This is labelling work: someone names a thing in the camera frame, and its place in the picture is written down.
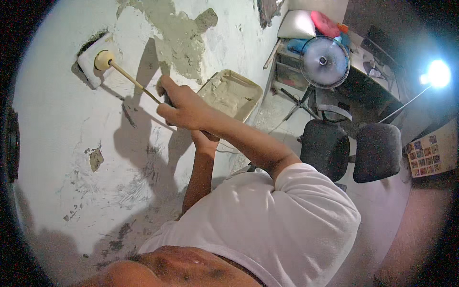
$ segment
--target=drawer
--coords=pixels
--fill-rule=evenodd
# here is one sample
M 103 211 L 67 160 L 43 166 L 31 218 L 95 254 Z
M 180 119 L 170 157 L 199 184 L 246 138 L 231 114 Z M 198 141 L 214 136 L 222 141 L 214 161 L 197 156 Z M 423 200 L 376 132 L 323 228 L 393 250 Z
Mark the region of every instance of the drawer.
M 282 63 L 276 63 L 277 81 L 293 87 L 297 90 L 305 91 L 309 83 L 304 78 L 303 73 L 300 70 L 284 65 Z
M 294 69 L 301 70 L 301 62 L 299 59 L 279 54 L 279 62 Z

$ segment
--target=black chair seat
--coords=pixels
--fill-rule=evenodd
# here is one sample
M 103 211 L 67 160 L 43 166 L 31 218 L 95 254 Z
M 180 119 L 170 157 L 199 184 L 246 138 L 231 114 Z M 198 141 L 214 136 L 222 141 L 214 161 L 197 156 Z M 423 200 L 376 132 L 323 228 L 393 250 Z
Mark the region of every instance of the black chair seat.
M 391 124 L 368 124 L 357 133 L 354 181 L 381 180 L 398 174 L 402 160 L 402 136 Z
M 312 165 L 333 182 L 344 176 L 349 159 L 349 138 L 337 124 L 314 119 L 304 127 L 302 162 Z

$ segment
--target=electric fan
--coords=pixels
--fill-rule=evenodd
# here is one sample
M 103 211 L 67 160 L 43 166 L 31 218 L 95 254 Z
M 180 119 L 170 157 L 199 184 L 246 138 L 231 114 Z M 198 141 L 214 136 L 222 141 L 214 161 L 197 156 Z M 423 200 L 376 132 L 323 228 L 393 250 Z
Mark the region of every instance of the electric fan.
M 319 118 L 305 104 L 305 101 L 311 95 L 315 96 L 315 88 L 332 89 L 341 85 L 351 68 L 349 55 L 344 46 L 336 39 L 323 35 L 314 37 L 304 44 L 300 54 L 300 62 L 301 72 L 310 85 L 301 100 L 297 100 L 285 89 L 281 89 L 296 105 L 284 118 L 284 121 L 288 120 L 299 108 L 305 109 L 314 118 Z

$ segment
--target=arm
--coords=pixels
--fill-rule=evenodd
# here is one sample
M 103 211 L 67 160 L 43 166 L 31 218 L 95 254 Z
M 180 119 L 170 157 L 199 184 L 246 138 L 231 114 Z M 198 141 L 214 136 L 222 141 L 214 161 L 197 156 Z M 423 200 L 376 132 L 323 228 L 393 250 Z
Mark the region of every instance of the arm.
M 161 104 L 157 113 L 167 121 L 187 129 L 206 130 L 227 140 L 275 181 L 287 166 L 300 163 L 298 156 L 275 138 L 207 105 L 188 86 L 178 86 L 168 76 L 161 85 L 175 107 Z
M 216 136 L 199 130 L 191 131 L 191 137 L 196 146 L 195 163 L 190 183 L 183 199 L 182 214 L 180 216 L 210 193 L 213 161 L 218 141 L 220 140 Z

